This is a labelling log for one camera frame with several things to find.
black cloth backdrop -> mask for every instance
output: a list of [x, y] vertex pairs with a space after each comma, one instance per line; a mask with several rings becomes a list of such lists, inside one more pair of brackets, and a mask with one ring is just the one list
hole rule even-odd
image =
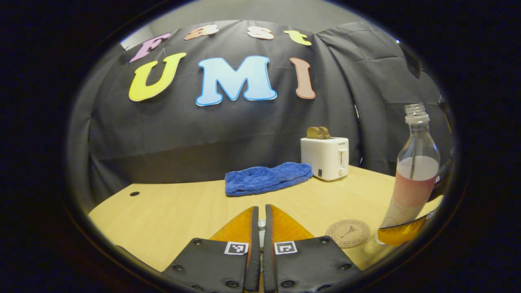
[[[219, 31], [183, 39], [210, 24]], [[253, 38], [247, 34], [250, 26], [268, 28], [275, 38]], [[286, 30], [307, 35], [312, 45], [292, 41]], [[88, 210], [132, 183], [222, 180], [234, 170], [300, 162], [300, 139], [311, 126], [349, 138], [350, 165], [394, 176], [396, 155], [408, 137], [403, 106], [419, 101], [427, 105], [442, 162], [449, 157], [452, 141], [437, 104], [439, 89], [424, 72], [416, 79], [396, 40], [367, 22], [312, 34], [270, 22], [216, 21], [170, 33], [132, 63], [140, 45], [108, 52], [78, 92], [70, 119], [68, 167], [75, 193]], [[129, 99], [138, 67], [158, 61], [147, 80], [154, 84], [163, 72], [163, 59], [182, 52], [187, 55], [163, 92], [142, 102]], [[237, 70], [251, 55], [270, 59], [274, 100], [246, 100], [245, 84], [235, 101], [218, 86], [220, 104], [196, 105], [203, 81], [200, 61], [222, 57]], [[310, 64], [315, 99], [296, 95], [291, 57]]]

blue towel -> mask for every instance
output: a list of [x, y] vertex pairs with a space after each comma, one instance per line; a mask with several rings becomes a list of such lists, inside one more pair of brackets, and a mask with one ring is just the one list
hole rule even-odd
[[313, 176], [311, 165], [284, 163], [275, 168], [252, 167], [226, 173], [226, 195], [249, 196], [279, 190], [302, 183]]

bottle neck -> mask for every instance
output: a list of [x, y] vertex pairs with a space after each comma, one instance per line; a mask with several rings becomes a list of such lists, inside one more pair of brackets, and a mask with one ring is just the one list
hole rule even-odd
[[410, 123], [409, 130], [410, 130], [411, 137], [413, 137], [413, 138], [422, 138], [425, 136], [427, 136], [427, 137], [430, 136], [428, 122]]

letter m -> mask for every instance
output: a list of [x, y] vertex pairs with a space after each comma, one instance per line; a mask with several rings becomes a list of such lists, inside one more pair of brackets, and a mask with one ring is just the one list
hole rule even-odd
[[239, 97], [244, 82], [248, 82], [248, 89], [244, 97], [250, 101], [273, 100], [277, 92], [271, 89], [266, 65], [268, 57], [248, 56], [237, 71], [222, 58], [210, 58], [199, 62], [204, 70], [203, 92], [195, 103], [198, 106], [216, 105], [222, 101], [222, 95], [217, 93], [217, 82], [230, 100]]

wooden table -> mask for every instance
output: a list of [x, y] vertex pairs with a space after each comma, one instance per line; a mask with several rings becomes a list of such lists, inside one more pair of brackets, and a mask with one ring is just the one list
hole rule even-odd
[[[90, 219], [115, 245], [163, 271], [192, 238], [208, 239], [250, 206], [273, 204], [297, 220], [315, 237], [343, 219], [357, 219], [371, 229], [369, 238], [345, 254], [364, 270], [395, 247], [375, 242], [375, 232], [389, 205], [394, 177], [349, 166], [347, 177], [322, 181], [315, 177], [274, 192], [231, 198], [225, 182], [131, 184], [98, 205]], [[137, 196], [130, 193], [138, 191]], [[427, 203], [419, 216], [436, 208], [443, 197]]]

